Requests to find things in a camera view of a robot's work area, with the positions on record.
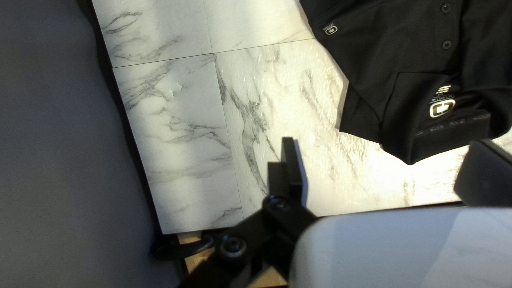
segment white surface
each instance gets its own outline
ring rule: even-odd
[[[93,0],[114,67],[211,53],[202,0]]]
[[[459,200],[467,147],[407,166],[337,130],[347,81],[295,0],[94,6],[114,67],[127,66],[114,70],[165,232],[226,227],[257,210],[283,136],[299,141],[318,215]],[[512,133],[497,142],[512,151]]]
[[[290,288],[510,287],[511,227],[501,208],[327,217],[297,243]]]
[[[512,209],[462,211],[421,288],[512,286]]]
[[[295,0],[206,0],[213,52],[312,39]]]
[[[213,56],[114,72],[164,233],[242,220]]]

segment marble tile floor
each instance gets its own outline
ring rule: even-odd
[[[281,137],[318,216],[456,201],[467,147],[408,166],[337,130],[347,80],[296,0],[93,0],[164,233],[259,209]],[[496,142],[512,151],[512,133]]]

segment wooden floor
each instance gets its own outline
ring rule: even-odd
[[[187,232],[178,234],[180,244],[186,244],[190,242],[199,241],[201,237],[201,231]],[[185,258],[186,269],[191,273],[202,261],[208,259],[213,253],[214,249],[210,248],[201,253]],[[273,268],[269,268],[260,278],[249,285],[249,288],[264,288],[264,287],[276,287],[286,286],[288,283],[283,277]]]

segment shirt button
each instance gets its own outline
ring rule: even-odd
[[[441,6],[441,12],[448,13],[450,9],[452,8],[452,5],[445,3]]]
[[[444,49],[449,49],[452,46],[452,42],[449,41],[449,40],[446,40],[446,41],[443,42],[442,46],[443,46]]]

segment logo patch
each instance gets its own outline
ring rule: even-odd
[[[324,28],[324,31],[327,35],[331,35],[338,31],[338,27],[336,27],[334,23],[331,23],[329,26]]]
[[[430,105],[430,117],[437,118],[450,111],[455,106],[455,100],[448,99],[441,102],[436,102]]]

